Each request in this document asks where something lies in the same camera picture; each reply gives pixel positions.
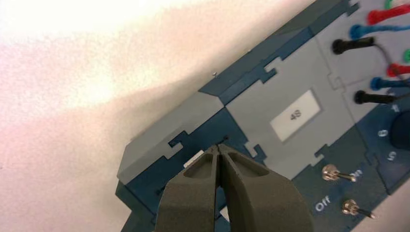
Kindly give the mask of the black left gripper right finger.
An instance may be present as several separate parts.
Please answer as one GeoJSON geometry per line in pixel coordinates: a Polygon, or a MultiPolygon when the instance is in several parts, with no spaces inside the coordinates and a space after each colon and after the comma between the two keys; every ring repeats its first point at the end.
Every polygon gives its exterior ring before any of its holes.
{"type": "Polygon", "coordinates": [[[220,184],[233,232],[312,232],[311,213],[286,177],[219,145],[220,184]]]}

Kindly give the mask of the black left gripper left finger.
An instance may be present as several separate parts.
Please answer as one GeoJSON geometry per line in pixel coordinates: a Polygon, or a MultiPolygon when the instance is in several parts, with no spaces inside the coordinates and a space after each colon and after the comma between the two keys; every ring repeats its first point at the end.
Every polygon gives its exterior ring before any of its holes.
{"type": "Polygon", "coordinates": [[[167,183],[155,231],[214,231],[219,164],[220,152],[213,145],[167,183]]]}

